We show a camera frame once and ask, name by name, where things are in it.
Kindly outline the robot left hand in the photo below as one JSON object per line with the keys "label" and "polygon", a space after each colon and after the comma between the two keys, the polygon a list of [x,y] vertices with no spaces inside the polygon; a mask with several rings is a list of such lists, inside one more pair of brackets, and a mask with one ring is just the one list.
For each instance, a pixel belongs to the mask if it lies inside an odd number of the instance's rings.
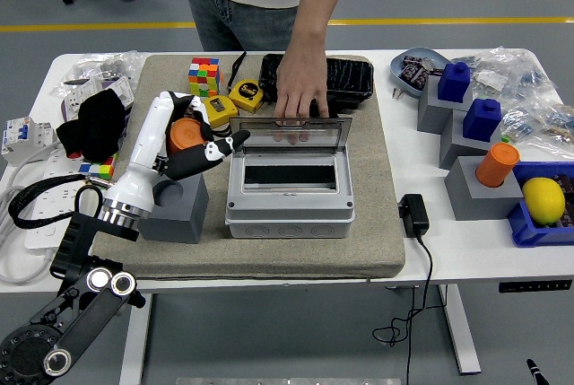
{"label": "robot left hand", "polygon": [[[161,156],[166,150],[166,136],[172,123],[183,117],[187,109],[195,112],[206,142],[170,157]],[[143,121],[126,171],[104,194],[99,218],[124,226],[129,220],[147,218],[154,206],[152,188],[161,174],[180,180],[208,171],[222,163],[249,137],[250,133],[241,129],[231,136],[215,140],[205,105],[199,97],[181,92],[161,92],[153,99]]]}

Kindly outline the person's left hand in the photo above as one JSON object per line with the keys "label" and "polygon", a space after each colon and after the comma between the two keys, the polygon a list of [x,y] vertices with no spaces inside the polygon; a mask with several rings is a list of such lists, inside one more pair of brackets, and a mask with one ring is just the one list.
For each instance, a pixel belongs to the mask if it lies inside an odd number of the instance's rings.
{"label": "person's left hand", "polygon": [[309,118],[313,102],[321,118],[329,117],[326,97],[326,51],[323,44],[292,43],[277,69],[276,118]]}

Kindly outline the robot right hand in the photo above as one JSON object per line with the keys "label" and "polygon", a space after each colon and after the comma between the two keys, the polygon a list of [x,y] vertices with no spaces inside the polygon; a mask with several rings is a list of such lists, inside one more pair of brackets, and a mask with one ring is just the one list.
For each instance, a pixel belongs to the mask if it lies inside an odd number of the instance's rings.
{"label": "robot right hand", "polygon": [[537,364],[530,358],[526,360],[528,369],[533,376],[536,385],[548,385],[548,380],[544,377]]}

